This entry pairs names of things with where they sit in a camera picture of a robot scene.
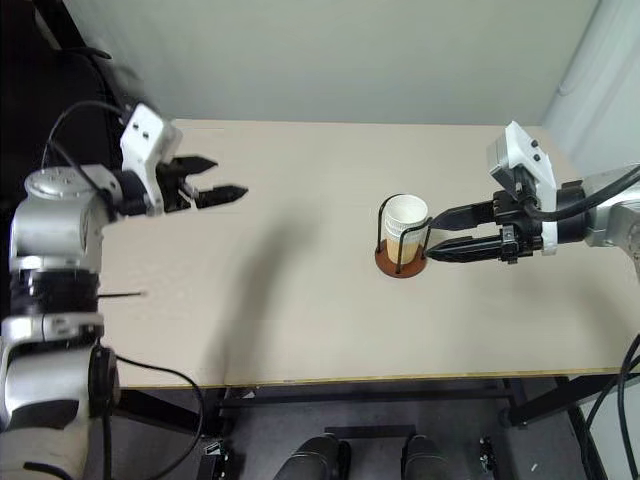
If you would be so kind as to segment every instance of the floor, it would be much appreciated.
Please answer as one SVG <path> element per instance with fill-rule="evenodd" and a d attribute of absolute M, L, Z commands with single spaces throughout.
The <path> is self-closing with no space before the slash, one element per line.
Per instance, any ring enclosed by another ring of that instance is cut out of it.
<path fill-rule="evenodd" d="M 527 380 L 529 396 L 550 388 L 550 380 Z M 413 388 L 415 385 L 376 384 L 327 387 L 328 389 Z M 193 408 L 188 391 L 149 392 L 173 403 Z M 565 414 L 532 423 L 524 429 L 504 429 L 498 412 L 504 400 L 411 401 L 379 403 L 315 403 L 262 406 L 243 409 L 230 436 L 237 453 L 241 480 L 271 479 L 288 455 L 305 440 L 322 434 L 325 427 L 363 425 L 415 425 L 432 438 L 448 457 L 453 479 L 487 479 L 479 461 L 479 439 L 490 435 L 500 465 L 501 478 L 534 480 L 562 478 L 584 480 L 578 444 Z M 113 419 L 113 474 L 117 480 L 144 478 L 179 454 L 189 437 L 129 420 Z M 349 440 L 352 446 L 350 478 L 353 480 L 400 478 L 403 438 Z M 195 479 L 202 451 L 195 451 L 168 479 Z M 85 480 L 101 478 L 101 430 L 91 434 Z"/>

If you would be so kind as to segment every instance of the white paper cup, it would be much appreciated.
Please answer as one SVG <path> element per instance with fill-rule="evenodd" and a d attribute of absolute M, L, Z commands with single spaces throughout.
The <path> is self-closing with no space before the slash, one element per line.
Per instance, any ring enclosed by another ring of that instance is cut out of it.
<path fill-rule="evenodd" d="M 398 261 L 402 232 L 424 223 L 428 213 L 427 204 L 415 195 L 398 195 L 389 200 L 384 210 L 384 230 L 387 255 L 393 263 Z M 421 228 L 404 236 L 400 259 L 402 265 L 409 263 L 416 256 L 418 247 L 424 243 L 425 234 L 426 228 Z"/>

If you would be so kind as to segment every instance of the brown coaster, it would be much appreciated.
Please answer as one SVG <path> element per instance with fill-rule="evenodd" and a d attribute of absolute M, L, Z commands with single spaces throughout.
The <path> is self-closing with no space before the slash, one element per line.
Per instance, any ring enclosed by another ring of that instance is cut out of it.
<path fill-rule="evenodd" d="M 409 278 L 419 274 L 427 265 L 427 259 L 422 258 L 422 249 L 418 248 L 416 256 L 409 263 L 400 265 L 400 273 L 396 273 L 396 263 L 387 256 L 387 241 L 380 243 L 380 252 L 375 252 L 376 265 L 384 273 L 394 278 Z"/>

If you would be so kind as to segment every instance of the black wire cup holder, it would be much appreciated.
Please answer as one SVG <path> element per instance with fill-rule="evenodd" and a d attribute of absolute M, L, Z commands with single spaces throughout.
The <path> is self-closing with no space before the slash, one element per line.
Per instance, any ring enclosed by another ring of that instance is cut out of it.
<path fill-rule="evenodd" d="M 376 242 L 376 250 L 375 250 L 375 259 L 376 265 L 378 268 L 382 270 L 384 273 L 391 277 L 395 278 L 409 278 L 417 275 L 427 264 L 427 245 L 429 244 L 429 236 L 431 235 L 431 221 L 433 217 L 428 217 L 423 223 L 417 225 L 415 227 L 407 228 L 403 230 L 400 234 L 400 243 L 398 246 L 398 258 L 396 262 L 392 262 L 388 257 L 386 252 L 386 240 L 382 240 L 382 214 L 384 212 L 384 207 L 386 207 L 389 200 L 398 195 L 402 195 L 401 193 L 396 193 L 395 195 L 391 195 L 386 198 L 384 202 L 380 205 L 380 209 L 378 210 L 378 239 Z M 402 264 L 402 248 L 404 246 L 404 238 L 408 233 L 415 232 L 417 230 L 422 230 L 423 228 L 427 228 L 427 235 L 425 237 L 424 245 L 422 248 L 418 248 L 416 251 L 416 256 L 409 263 Z"/>

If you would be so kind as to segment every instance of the beige tabletop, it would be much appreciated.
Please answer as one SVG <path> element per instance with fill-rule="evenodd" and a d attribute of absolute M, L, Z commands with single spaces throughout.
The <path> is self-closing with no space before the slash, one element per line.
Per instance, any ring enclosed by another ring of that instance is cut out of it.
<path fill-rule="evenodd" d="M 220 166 L 200 187 L 249 187 L 218 208 L 105 230 L 105 344 L 202 385 L 601 372 L 640 330 L 640 290 L 614 248 L 472 264 L 376 267 L 378 206 L 398 192 L 430 212 L 491 198 L 494 126 L 180 120 L 181 154 Z M 575 178 L 537 128 L 558 183 Z M 475 235 L 496 231 L 490 226 Z M 447 236 L 434 232 L 432 243 Z M 121 366 L 126 386 L 180 379 Z"/>

